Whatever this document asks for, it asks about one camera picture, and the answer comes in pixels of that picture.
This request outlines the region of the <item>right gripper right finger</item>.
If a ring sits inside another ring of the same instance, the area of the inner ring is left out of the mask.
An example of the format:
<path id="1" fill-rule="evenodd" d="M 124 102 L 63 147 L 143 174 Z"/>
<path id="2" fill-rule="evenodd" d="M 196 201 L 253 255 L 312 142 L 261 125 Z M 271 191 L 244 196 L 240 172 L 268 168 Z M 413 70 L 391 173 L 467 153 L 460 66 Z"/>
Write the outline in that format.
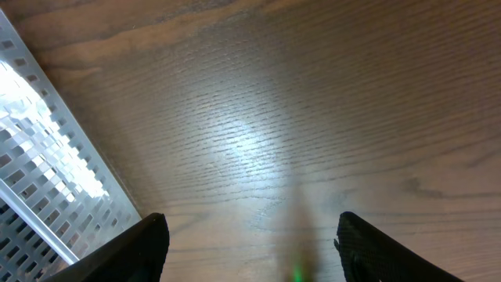
<path id="1" fill-rule="evenodd" d="M 334 246 L 347 282 L 461 282 L 351 211 L 340 214 Z"/>

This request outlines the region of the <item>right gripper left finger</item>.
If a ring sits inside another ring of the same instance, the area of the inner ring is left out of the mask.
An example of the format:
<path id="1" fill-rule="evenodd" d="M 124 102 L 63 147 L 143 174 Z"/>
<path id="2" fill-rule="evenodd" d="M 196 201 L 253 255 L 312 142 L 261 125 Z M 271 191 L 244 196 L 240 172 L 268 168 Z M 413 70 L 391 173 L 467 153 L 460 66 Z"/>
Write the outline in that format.
<path id="1" fill-rule="evenodd" d="M 49 282 L 159 282 L 170 244 L 165 216 L 152 213 Z"/>

